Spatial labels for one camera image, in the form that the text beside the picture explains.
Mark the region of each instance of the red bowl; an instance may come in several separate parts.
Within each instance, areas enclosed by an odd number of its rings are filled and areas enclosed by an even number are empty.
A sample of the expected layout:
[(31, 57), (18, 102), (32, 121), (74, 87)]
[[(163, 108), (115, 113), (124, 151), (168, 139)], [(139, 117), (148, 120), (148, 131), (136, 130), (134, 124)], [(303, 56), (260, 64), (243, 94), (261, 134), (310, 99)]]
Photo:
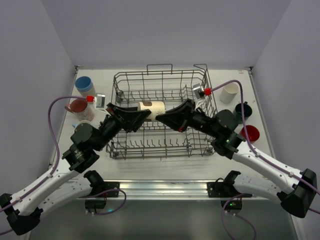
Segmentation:
[[(249, 137), (250, 143), (253, 144), (254, 142), (256, 142), (260, 138), (260, 132), (255, 126), (247, 125), (246, 131), (248, 132), (248, 137)], [(239, 134), (242, 135), (244, 138), (246, 138), (246, 133), (245, 133), (244, 127), (241, 129)]]

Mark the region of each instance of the black cable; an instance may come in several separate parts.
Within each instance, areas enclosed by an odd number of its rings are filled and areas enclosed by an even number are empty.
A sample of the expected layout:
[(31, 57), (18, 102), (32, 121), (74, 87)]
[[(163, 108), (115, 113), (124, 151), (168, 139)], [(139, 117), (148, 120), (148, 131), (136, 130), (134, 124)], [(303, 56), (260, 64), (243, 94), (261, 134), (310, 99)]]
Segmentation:
[(214, 187), (214, 191), (217, 192), (217, 188), (216, 188), (216, 183), (219, 181), (219, 180), (224, 180), (222, 177), (219, 177), (217, 180), (215, 180), (214, 184), (213, 184), (213, 187)]

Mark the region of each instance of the red cup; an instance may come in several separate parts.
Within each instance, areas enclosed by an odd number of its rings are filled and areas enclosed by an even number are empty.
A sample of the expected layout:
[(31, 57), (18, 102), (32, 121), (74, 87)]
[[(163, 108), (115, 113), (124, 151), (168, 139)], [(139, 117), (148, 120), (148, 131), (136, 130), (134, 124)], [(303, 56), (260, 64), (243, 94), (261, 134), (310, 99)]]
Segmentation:
[(95, 117), (94, 112), (85, 99), (76, 99), (71, 104), (65, 105), (64, 108), (68, 112), (74, 114), (79, 119), (79, 121), (92, 121)]
[[(255, 143), (259, 138), (260, 138), (260, 132), (259, 130), (252, 125), (246, 125), (246, 131), (248, 132), (248, 137), (250, 143)], [(246, 138), (246, 133), (245, 133), (245, 128), (243, 127), (239, 133), (242, 135), (244, 138)]]

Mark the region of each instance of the dark blue mug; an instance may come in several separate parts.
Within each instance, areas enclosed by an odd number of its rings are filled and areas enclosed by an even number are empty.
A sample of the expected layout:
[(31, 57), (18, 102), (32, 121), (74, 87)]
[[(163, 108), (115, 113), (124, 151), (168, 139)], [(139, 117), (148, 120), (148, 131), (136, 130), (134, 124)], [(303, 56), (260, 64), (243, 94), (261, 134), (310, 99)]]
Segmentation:
[[(244, 120), (246, 121), (252, 115), (252, 108), (248, 105), (248, 102), (243, 103), (244, 110)], [(233, 110), (233, 115), (238, 124), (242, 124), (242, 115), (241, 115), (241, 103), (237, 104)]]

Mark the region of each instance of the pink mug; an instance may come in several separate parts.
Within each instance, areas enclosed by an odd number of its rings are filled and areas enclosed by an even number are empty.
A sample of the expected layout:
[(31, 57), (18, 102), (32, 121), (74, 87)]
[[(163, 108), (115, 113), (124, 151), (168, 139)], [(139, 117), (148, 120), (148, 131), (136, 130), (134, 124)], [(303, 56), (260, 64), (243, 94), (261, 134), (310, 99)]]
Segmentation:
[(94, 112), (90, 108), (88, 102), (84, 99), (76, 99), (71, 104), (65, 105), (65, 110), (73, 113), (80, 121), (92, 121), (95, 117)]

